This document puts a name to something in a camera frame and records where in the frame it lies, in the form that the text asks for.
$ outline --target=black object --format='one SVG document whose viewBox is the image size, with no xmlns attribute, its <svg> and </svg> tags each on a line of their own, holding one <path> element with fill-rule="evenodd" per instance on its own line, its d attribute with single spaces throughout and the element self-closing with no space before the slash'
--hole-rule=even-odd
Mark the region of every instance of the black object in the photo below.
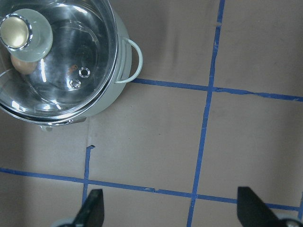
<svg viewBox="0 0 303 227">
<path fill-rule="evenodd" d="M 104 202 L 102 189 L 92 190 L 72 224 L 59 227 L 102 227 Z"/>
<path fill-rule="evenodd" d="M 238 187 L 237 215 L 243 227 L 303 227 L 297 220 L 279 219 L 249 187 Z"/>
</svg>

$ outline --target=egg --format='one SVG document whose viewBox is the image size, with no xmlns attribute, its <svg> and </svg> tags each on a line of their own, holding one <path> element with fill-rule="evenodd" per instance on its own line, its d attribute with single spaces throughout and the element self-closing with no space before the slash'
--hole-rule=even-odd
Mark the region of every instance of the egg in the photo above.
<svg viewBox="0 0 303 227">
<path fill-rule="evenodd" d="M 38 62 L 25 62 L 21 61 L 18 58 L 14 57 L 13 55 L 10 56 L 11 63 L 13 64 L 14 68 L 20 72 L 21 74 L 28 75 L 35 71 Z"/>
</svg>

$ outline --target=gray surface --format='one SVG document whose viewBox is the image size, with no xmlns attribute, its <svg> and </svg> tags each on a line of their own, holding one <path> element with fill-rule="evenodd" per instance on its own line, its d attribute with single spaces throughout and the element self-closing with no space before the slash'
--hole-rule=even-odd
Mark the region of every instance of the gray surface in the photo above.
<svg viewBox="0 0 303 227">
<path fill-rule="evenodd" d="M 140 78 L 208 85 L 218 0 L 112 2 L 142 48 Z M 300 21 L 300 0 L 226 1 L 214 85 L 303 96 Z M 0 112 L 0 167 L 82 178 L 93 144 L 92 180 L 191 192 L 205 98 L 131 83 L 104 112 L 51 133 Z M 302 113 L 302 102 L 213 93 L 198 193 L 236 198 L 248 185 L 266 202 L 299 206 Z M 0 213 L 15 218 L 0 226 L 45 226 L 79 208 L 82 184 L 0 178 Z M 92 188 L 104 188 L 104 227 L 186 226 L 189 198 Z M 235 207 L 197 200 L 192 226 L 239 226 Z"/>
</svg>

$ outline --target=transparent lid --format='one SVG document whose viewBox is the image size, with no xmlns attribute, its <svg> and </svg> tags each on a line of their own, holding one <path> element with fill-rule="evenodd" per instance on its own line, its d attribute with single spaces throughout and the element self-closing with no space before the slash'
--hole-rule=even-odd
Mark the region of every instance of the transparent lid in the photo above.
<svg viewBox="0 0 303 227">
<path fill-rule="evenodd" d="M 1 108 L 35 122 L 79 115 L 102 96 L 116 66 L 117 31 L 109 2 L 2 0 L 0 20 L 20 9 L 47 19 L 53 43 L 34 62 L 21 61 L 0 44 Z"/>
</svg>

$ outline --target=blue line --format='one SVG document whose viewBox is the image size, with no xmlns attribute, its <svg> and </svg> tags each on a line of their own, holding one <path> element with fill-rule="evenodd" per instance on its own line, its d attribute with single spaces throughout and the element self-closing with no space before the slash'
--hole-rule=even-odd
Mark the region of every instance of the blue line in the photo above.
<svg viewBox="0 0 303 227">
<path fill-rule="evenodd" d="M 298 212 L 298 218 L 300 220 L 302 220 L 302 214 L 303 214 L 303 193 L 302 193 L 302 198 L 301 198 L 299 212 Z"/>
<path fill-rule="evenodd" d="M 184 89 L 191 89 L 191 90 L 198 90 L 198 91 L 207 91 L 207 89 L 208 89 L 207 86 L 202 86 L 202 85 L 181 84 L 181 83 L 150 80 L 150 79 L 137 78 L 137 79 L 133 80 L 132 82 L 137 83 L 137 84 L 148 84 L 148 85 L 157 85 L 157 86 L 162 86 L 162 87 L 184 88 Z"/>
<path fill-rule="evenodd" d="M 192 198 L 191 198 L 191 203 L 190 203 L 190 207 L 188 210 L 187 227 L 191 227 L 191 225 L 192 225 L 195 203 L 196 203 L 196 199 L 197 199 L 197 191 L 198 191 L 200 172 L 201 172 L 201 167 L 202 167 L 204 145 L 205 145 L 205 140 L 206 140 L 208 116 L 209 116 L 209 111 L 210 111 L 210 106 L 211 106 L 211 101 L 212 101 L 212 95 L 213 95 L 215 62 L 216 62 L 218 49 L 219 49 L 224 4 L 225 4 L 225 0 L 220 0 L 220 5 L 219 5 L 219 9 L 218 9 L 218 18 L 217 18 L 217 22 L 219 22 L 220 25 L 218 25 L 216 27 L 215 36 L 214 36 L 213 55 L 212 55 L 212 61 L 211 61 L 211 66 L 210 66 L 210 72 L 209 72 L 209 82 L 208 82 L 208 89 L 207 89 L 206 105 L 205 105 L 204 114 L 203 114 L 203 122 L 202 122 L 202 129 L 201 129 L 199 152 L 198 152 L 197 163 L 196 163 L 196 172 L 195 172 L 195 178 L 194 178 L 194 184 L 193 184 L 193 190 L 192 190 Z"/>
<path fill-rule="evenodd" d="M 236 94 L 236 95 L 256 95 L 256 96 L 260 96 L 260 97 L 264 97 L 264 98 L 273 98 L 273 99 L 282 99 L 282 100 L 303 102 L 303 97 L 300 97 L 300 96 L 288 96 L 288 95 L 271 94 L 271 93 L 264 93 L 264 92 L 251 92 L 251 91 L 246 91 L 246 90 L 221 88 L 221 87 L 214 87 L 213 91 L 214 92 L 227 92 L 227 93 Z"/>
<path fill-rule="evenodd" d="M 121 188 L 121 189 L 133 190 L 133 191 L 151 192 L 151 193 L 156 193 L 156 194 L 165 194 L 165 195 L 180 196 L 180 197 L 185 197 L 185 198 L 192 198 L 192 194 L 187 193 L 187 192 L 177 192 L 177 191 L 162 190 L 162 189 L 155 190 L 154 188 L 149 188 L 149 187 L 141 187 L 141 186 L 127 185 L 127 184 L 120 184 L 120 183 L 110 183 L 110 182 L 103 182 L 103 181 L 85 180 L 85 179 L 68 177 L 68 176 L 37 174 L 37 173 L 24 172 L 24 171 L 18 171 L 18 170 L 6 169 L 6 168 L 0 168 L 0 172 L 6 173 L 6 174 L 12 174 L 12 175 L 28 176 L 28 177 L 35 177 L 35 178 L 42 178 L 42 179 L 75 182 L 75 183 L 87 183 L 87 184 L 94 184 L 94 185 L 100 185 L 100 186 L 105 186 L 105 187 Z M 237 203 L 236 199 L 229 199 L 229 198 L 209 196 L 209 195 L 197 195 L 197 198 L 200 200 L 207 200 L 207 201 L 226 202 L 226 203 L 233 203 L 233 204 Z M 302 205 L 300 206 L 300 208 L 279 205 L 279 204 L 268 204 L 267 203 L 267 205 L 269 208 L 280 209 L 280 210 L 293 210 L 293 211 L 300 212 L 300 209 L 302 209 Z"/>
<path fill-rule="evenodd" d="M 84 183 L 84 180 L 81 178 L 76 177 L 69 177 L 69 176 L 57 176 L 57 175 L 50 175 L 50 174 L 37 174 L 31 172 L 24 172 L 6 168 L 0 168 L 0 172 L 19 175 L 19 176 L 29 176 L 29 177 L 36 177 L 36 178 L 43 178 L 43 179 L 51 179 L 51 180 L 58 180 L 58 181 L 69 181 L 69 182 L 76 182 L 76 183 Z"/>
<path fill-rule="evenodd" d="M 89 186 L 88 179 L 89 179 L 89 160 L 90 160 L 90 151 L 94 149 L 94 145 L 90 145 L 86 148 L 85 154 L 85 167 L 84 167 L 84 185 L 83 185 L 83 193 L 82 193 L 82 205 L 84 204 L 87 198 L 87 188 Z"/>
</svg>

